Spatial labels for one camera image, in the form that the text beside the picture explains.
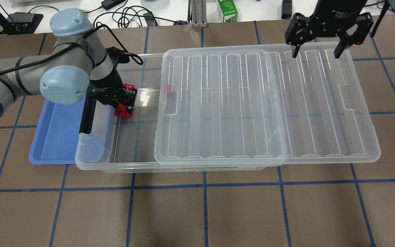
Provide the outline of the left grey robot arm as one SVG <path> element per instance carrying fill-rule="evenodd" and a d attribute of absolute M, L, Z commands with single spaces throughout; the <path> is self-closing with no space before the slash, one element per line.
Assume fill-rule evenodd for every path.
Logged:
<path fill-rule="evenodd" d="M 50 55 L 0 58 L 0 119 L 18 98 L 42 95 L 63 105 L 90 98 L 111 106 L 119 115 L 133 112 L 137 89 L 125 84 L 117 64 L 130 60 L 143 65 L 137 54 L 105 48 L 95 26 L 81 9 L 69 8 L 50 19 L 57 41 Z"/>

